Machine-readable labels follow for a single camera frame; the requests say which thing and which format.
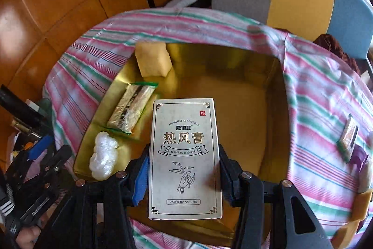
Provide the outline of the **green-edged snack bar packet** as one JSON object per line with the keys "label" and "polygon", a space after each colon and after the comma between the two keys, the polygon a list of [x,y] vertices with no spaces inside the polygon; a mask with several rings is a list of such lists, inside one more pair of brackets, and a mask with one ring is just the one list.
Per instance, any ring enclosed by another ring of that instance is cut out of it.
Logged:
{"label": "green-edged snack bar packet", "polygon": [[117,103],[106,127],[132,134],[146,104],[150,100],[157,83],[137,82],[127,86],[122,98]]}

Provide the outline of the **white ointment carton box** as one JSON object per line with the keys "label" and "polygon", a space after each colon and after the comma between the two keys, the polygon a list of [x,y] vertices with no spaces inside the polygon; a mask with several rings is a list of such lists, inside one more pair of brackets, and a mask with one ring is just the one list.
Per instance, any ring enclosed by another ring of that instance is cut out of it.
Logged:
{"label": "white ointment carton box", "polygon": [[222,218],[219,161],[212,98],[155,100],[149,147],[149,219]]}

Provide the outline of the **striped pink green bedsheet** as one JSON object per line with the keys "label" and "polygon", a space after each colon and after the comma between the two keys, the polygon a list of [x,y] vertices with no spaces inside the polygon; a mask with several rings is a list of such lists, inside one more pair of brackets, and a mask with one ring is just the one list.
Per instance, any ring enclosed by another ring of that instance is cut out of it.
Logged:
{"label": "striped pink green bedsheet", "polygon": [[136,10],[89,29],[62,54],[43,87],[58,147],[78,150],[105,92],[140,40],[216,44],[277,57],[290,107],[288,177],[328,237],[347,223],[358,174],[343,162],[336,142],[353,116],[360,125],[358,144],[372,152],[372,94],[329,51],[238,14],[193,7]]}

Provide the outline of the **yellow sponge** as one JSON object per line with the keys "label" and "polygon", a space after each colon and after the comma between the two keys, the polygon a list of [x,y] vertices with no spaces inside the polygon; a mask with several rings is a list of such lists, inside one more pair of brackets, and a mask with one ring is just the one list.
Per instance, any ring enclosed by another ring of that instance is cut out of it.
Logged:
{"label": "yellow sponge", "polygon": [[337,230],[331,240],[333,248],[346,248],[357,233],[361,222],[367,217],[369,204],[372,198],[372,189],[355,196],[352,213],[348,222]]}
{"label": "yellow sponge", "polygon": [[166,77],[173,67],[165,42],[137,42],[135,57],[143,78]]}

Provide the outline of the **white plastic bag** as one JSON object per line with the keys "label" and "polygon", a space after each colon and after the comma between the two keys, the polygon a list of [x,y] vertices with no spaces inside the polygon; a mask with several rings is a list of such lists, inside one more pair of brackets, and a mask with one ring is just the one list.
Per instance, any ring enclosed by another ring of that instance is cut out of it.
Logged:
{"label": "white plastic bag", "polygon": [[117,161],[119,144],[109,133],[101,131],[95,137],[93,154],[90,157],[89,169],[94,179],[101,181],[111,176]]}

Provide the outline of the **gold open box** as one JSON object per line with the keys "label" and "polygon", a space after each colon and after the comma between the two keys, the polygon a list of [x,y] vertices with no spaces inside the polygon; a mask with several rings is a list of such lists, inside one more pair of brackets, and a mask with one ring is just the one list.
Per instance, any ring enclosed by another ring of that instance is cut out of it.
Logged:
{"label": "gold open box", "polygon": [[[173,67],[168,76],[146,78],[158,83],[150,105],[133,134],[111,133],[120,144],[115,171],[124,170],[150,142],[155,98],[214,99],[219,143],[230,159],[261,180],[286,178],[290,156],[288,104],[280,61],[269,55],[206,44],[167,44]],[[77,152],[74,173],[93,181],[89,159],[96,135],[104,130],[128,83],[144,81],[135,55],[122,67],[96,110]],[[147,196],[128,213],[155,230],[197,243],[231,246],[239,208],[223,200],[223,218],[202,221],[152,221]]]}

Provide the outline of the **purple snack packet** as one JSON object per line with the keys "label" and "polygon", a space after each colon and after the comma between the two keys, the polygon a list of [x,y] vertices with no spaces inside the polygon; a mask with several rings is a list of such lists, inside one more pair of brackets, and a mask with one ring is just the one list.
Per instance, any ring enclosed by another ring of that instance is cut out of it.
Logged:
{"label": "purple snack packet", "polygon": [[368,154],[366,151],[359,145],[355,145],[352,156],[350,159],[350,164],[356,165],[358,172],[361,172],[364,164],[367,162]]}

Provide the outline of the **dark red blanket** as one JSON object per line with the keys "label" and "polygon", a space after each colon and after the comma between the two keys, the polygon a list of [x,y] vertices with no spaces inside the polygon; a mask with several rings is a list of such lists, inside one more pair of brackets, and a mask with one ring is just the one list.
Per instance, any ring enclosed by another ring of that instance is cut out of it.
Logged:
{"label": "dark red blanket", "polygon": [[342,59],[354,72],[361,75],[356,60],[343,51],[340,43],[332,35],[322,34],[315,39],[314,43]]}

